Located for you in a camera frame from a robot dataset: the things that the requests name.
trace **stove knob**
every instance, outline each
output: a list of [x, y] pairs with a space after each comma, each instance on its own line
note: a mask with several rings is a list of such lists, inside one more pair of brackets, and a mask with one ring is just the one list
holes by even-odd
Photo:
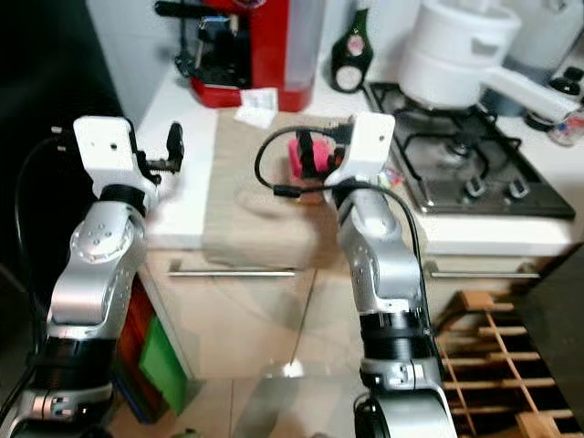
[[486, 184], [480, 176], [473, 176], [466, 182], [464, 189], [471, 198], [478, 199], [486, 192]]
[[523, 178], [515, 178], [509, 183], [508, 189], [511, 197], [517, 200], [525, 198], [531, 192], [527, 182]]

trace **drawer handle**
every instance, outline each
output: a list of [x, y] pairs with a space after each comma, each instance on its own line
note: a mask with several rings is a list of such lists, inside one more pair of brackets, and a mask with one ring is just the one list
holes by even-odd
[[512, 280], [539, 279], [541, 275], [535, 267], [529, 263], [521, 265], [516, 272], [465, 272], [465, 271], [441, 271], [435, 262], [427, 262], [424, 271], [430, 278], [499, 278]]
[[241, 278], [282, 278], [292, 277], [296, 272], [291, 269], [188, 269], [181, 270], [180, 261], [172, 261], [166, 274], [173, 277], [241, 277]]

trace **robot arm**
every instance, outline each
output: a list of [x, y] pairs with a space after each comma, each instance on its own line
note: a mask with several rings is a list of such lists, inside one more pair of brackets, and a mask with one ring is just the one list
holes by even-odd
[[169, 134], [169, 159], [156, 162], [146, 162], [136, 149], [125, 119], [84, 117], [74, 131], [99, 200], [71, 236], [68, 264], [51, 298], [45, 346], [9, 437], [79, 437], [100, 423], [110, 406], [110, 368], [131, 282], [146, 256], [144, 216], [158, 202], [160, 176], [150, 170], [181, 167], [178, 123]]
[[[392, 116], [359, 114], [345, 159], [325, 184], [375, 184], [393, 125]], [[360, 315], [360, 376], [370, 390], [356, 403], [357, 436], [454, 438], [420, 264], [402, 241], [399, 222], [385, 197], [372, 189], [333, 189], [327, 199], [338, 212], [339, 243]]]

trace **cabinet door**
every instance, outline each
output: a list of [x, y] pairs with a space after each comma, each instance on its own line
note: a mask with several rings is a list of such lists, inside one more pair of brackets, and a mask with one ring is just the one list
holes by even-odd
[[269, 376], [282, 372], [297, 346], [314, 271], [289, 277], [174, 277], [216, 269], [198, 252], [152, 251], [147, 258], [158, 294], [193, 376]]
[[295, 363], [305, 375], [358, 373], [363, 346], [349, 268], [319, 269]]

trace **pot handle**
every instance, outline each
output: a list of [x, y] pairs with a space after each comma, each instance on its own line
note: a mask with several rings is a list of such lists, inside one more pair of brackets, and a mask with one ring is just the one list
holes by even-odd
[[479, 57], [496, 57], [508, 39], [499, 35], [473, 35], [471, 51]]
[[565, 98], [557, 91], [547, 89], [516, 71], [500, 66], [486, 71], [483, 84], [555, 123], [560, 123], [579, 109], [577, 102]]

